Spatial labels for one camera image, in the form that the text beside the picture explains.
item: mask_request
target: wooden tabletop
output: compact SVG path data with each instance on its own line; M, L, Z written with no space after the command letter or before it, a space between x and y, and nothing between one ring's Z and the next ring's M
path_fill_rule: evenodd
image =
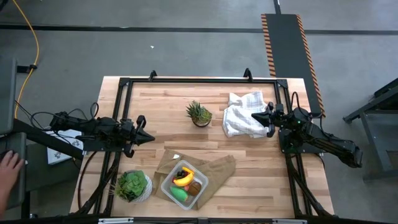
M112 117L119 78L104 77L98 98L98 116ZM296 91L300 97L300 106L309 110L304 81L301 78L288 78L287 81L290 94ZM262 91L266 103L276 102L274 87L270 84L135 83L128 118L135 121L138 115L143 114L147 120L145 131L155 136L156 140L139 147L134 146L135 154L131 159L122 156L119 175L135 169L143 170L153 178L166 149L209 161L232 155L236 159L236 172L197 211L182 210L177 204L153 195L141 203L127 203L115 197L112 216L293 218L285 157L280 152L277 134L273 138L253 139L248 135L227 138L221 127L229 93L243 96L256 90ZM125 96L126 90L122 95L118 119L123 113ZM207 128L196 127L186 117L185 107L192 100L199 101L213 113L213 119ZM104 153L99 152L88 164L81 188L83 203L98 185L103 157ZM308 188L324 208L333 213L321 160L312 154L303 154L303 164ZM77 210L76 193L77 190L71 212ZM105 190L103 207L107 195L108 191ZM300 208L304 211L301 191L298 191L298 195Z

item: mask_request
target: succulent plant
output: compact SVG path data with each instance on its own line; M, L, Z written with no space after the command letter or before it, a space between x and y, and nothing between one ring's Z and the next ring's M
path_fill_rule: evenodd
M204 106L200 106L199 102L195 100L187 107L188 117L196 124L207 124L213 116Z
M125 172L118 178L115 187L115 194L128 202L138 198L147 186L143 171Z

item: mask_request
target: white towel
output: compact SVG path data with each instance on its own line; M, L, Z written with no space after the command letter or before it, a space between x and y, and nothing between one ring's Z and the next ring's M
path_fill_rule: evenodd
M248 134L252 138L267 136L268 127L251 117L252 113L264 112L267 106L262 99L261 91L242 97L230 93L228 106L224 110L223 129L229 138L239 134Z

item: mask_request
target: gray floor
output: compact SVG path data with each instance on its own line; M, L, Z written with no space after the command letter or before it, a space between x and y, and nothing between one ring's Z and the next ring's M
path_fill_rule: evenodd
M260 28L260 13L274 12L272 0L20 0L34 24L137 27ZM280 0L282 13L300 14L306 29L398 29L395 0ZM10 2L0 22L23 23ZM39 69L22 99L29 111L88 112L105 75L217 75L239 77L249 67L268 77L262 34L37 32ZM35 57L29 31L0 30L0 52L22 64ZM342 117L398 77L397 36L309 35L315 71L325 104L324 128L354 140L364 151L364 167L351 169L325 156L326 175L335 213L344 218L398 222L397 181L364 184L362 176L377 170L360 122ZM24 79L18 76L18 84ZM42 123L48 117L40 117ZM33 212L67 214L75 181L36 192ZM15 218L17 210L8 218Z

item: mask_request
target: yellow banana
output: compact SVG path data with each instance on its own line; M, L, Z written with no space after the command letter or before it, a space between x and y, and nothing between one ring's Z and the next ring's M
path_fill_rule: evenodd
M179 187L184 187L188 184L191 184L191 182L193 181L193 175L194 175L193 171L186 167L182 167L182 169L187 171L189 174L184 178L174 180L175 185L177 185Z

